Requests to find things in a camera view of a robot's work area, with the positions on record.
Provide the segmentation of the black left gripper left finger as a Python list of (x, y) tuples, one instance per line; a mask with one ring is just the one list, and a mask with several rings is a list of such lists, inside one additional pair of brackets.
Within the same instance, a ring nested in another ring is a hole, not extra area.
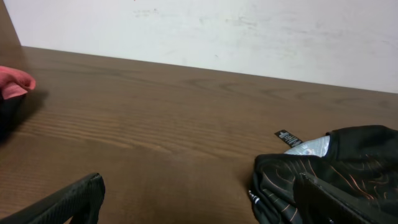
[(105, 195), (103, 177), (92, 173), (42, 200), (1, 219), (1, 223), (97, 224)]

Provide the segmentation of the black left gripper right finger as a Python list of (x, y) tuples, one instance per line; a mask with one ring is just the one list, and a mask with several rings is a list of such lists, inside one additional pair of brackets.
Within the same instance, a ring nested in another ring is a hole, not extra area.
[(397, 217), (306, 172), (294, 182), (293, 190), (294, 201), (304, 223), (397, 223)]

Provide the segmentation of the black cycling jersey orange lines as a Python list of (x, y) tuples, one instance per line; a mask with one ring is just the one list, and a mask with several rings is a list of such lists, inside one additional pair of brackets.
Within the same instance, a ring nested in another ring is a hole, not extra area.
[(397, 131), (381, 125), (330, 131), (282, 154), (255, 158), (248, 190), (259, 223), (304, 223), (294, 201), (301, 173), (397, 217)]

